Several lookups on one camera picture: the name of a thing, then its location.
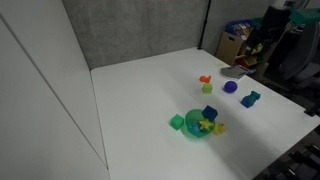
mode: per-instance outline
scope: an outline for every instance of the purple ball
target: purple ball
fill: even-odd
[[[238,89],[238,85],[234,81],[228,81],[224,85],[224,91],[226,93],[234,93]]]

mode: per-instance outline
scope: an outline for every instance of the white tabletop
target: white tabletop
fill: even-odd
[[[226,94],[221,65],[192,48],[92,71],[111,180],[252,179],[320,124],[249,77]],[[202,94],[202,75],[212,76],[213,94]],[[247,109],[240,101],[252,90],[261,99]],[[206,105],[225,134],[197,139],[168,124]]]

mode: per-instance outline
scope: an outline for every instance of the green bowl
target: green bowl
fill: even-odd
[[[210,131],[203,131],[203,130],[200,130],[198,127],[195,127],[195,126],[198,126],[199,124],[199,121],[203,120],[204,117],[202,115],[202,110],[201,109],[193,109],[193,110],[190,110],[187,115],[186,115],[186,126],[187,126],[187,129],[188,131],[200,138],[200,137],[203,137],[207,134],[210,133]]]

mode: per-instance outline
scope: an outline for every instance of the yellow toy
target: yellow toy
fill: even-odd
[[[214,126],[214,129],[213,129],[212,133],[215,134],[215,135],[219,135],[219,134],[223,134],[226,131],[227,131],[227,126],[226,125],[221,124],[221,123],[217,123]]]
[[[214,124],[212,122],[210,122],[208,119],[204,119],[202,121],[199,121],[200,124],[200,129],[201,130],[207,130],[207,131],[212,131],[212,127],[214,126]]]

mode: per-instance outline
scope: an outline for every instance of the orange toy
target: orange toy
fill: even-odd
[[[203,83],[210,83],[211,76],[208,76],[208,77],[201,76],[199,80],[200,80],[200,82],[203,82]]]

